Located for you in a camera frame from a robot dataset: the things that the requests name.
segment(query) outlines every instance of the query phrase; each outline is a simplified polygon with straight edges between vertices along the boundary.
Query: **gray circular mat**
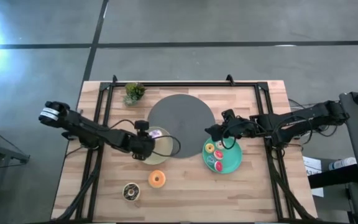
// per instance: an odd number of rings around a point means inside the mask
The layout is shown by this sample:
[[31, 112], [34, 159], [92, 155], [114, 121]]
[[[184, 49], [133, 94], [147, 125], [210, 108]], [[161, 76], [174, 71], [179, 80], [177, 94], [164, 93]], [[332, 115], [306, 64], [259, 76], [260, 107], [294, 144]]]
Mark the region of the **gray circular mat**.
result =
[[[161, 127], [181, 143], [176, 158], [194, 156], [203, 151], [209, 134], [204, 131], [215, 123], [211, 109], [194, 96], [178, 94], [165, 97], [157, 102], [149, 113], [150, 126]], [[178, 144], [173, 141], [172, 154]]]

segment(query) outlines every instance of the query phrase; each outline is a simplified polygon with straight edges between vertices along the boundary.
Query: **paper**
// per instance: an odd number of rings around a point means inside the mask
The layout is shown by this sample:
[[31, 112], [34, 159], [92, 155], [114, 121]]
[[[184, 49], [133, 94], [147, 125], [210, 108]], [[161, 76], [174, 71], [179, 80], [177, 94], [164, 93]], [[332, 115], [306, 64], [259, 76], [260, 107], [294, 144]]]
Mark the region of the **paper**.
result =
[[[307, 175], [321, 173], [321, 161], [319, 159], [313, 159], [303, 156], [303, 163], [305, 165]], [[324, 197], [324, 190], [322, 187], [318, 189], [311, 189], [311, 194], [319, 197]]]

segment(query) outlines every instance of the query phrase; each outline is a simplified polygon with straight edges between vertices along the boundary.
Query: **donut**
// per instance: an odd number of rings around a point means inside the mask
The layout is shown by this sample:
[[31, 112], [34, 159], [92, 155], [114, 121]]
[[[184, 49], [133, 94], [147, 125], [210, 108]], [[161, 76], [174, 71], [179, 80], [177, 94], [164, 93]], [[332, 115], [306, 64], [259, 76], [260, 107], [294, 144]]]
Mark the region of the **donut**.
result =
[[206, 162], [207, 162], [208, 165], [213, 166], [213, 165], [215, 165], [216, 159], [215, 159], [214, 156], [209, 155], [209, 156], [206, 158]]
[[211, 143], [208, 143], [207, 145], [205, 145], [205, 151], [208, 152], [208, 153], [212, 153], [214, 152], [215, 150], [215, 147], [213, 144]]
[[122, 196], [125, 200], [133, 202], [140, 196], [140, 188], [135, 183], [126, 184], [122, 190]]
[[216, 171], [222, 172], [222, 170], [223, 170], [223, 165], [222, 165], [221, 161], [216, 161], [216, 162], [215, 162], [215, 165], [214, 165], [214, 168], [215, 168]]
[[215, 157], [217, 160], [223, 159], [223, 152], [222, 152], [222, 151], [219, 151], [219, 150], [216, 150], [216, 151], [214, 152], [214, 157]]
[[162, 131], [161, 130], [154, 130], [154, 131], [149, 132], [149, 135], [152, 138], [161, 137], [162, 136]]
[[149, 184], [153, 188], [160, 188], [165, 184], [165, 174], [160, 170], [155, 170], [149, 175]]
[[224, 149], [224, 146], [222, 144], [222, 141], [217, 141], [215, 142], [215, 146], [218, 148], [218, 149]]

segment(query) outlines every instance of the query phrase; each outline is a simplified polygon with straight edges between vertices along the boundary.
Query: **red toy food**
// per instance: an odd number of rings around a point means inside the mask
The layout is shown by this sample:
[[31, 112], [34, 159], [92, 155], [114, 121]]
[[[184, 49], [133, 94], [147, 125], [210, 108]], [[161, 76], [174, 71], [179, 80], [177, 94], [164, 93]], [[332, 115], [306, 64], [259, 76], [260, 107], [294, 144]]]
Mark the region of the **red toy food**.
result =
[[215, 165], [214, 165], [214, 168], [215, 168], [216, 171], [222, 172], [222, 170], [223, 170], [223, 165], [222, 165], [221, 161], [216, 161], [216, 162], [215, 162]]
[[214, 157], [215, 157], [217, 160], [223, 159], [223, 152], [222, 152], [222, 151], [219, 151], [219, 150], [216, 150], [216, 151], [214, 152]]

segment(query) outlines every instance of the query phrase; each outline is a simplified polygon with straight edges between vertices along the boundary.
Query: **orange donut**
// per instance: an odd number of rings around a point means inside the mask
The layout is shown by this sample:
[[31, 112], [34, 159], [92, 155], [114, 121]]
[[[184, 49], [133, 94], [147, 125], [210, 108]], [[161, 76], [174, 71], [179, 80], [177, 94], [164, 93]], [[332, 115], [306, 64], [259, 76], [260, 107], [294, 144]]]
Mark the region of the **orange donut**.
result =
[[160, 170], [155, 170], [149, 175], [149, 184], [153, 188], [160, 188], [165, 184], [165, 174]]

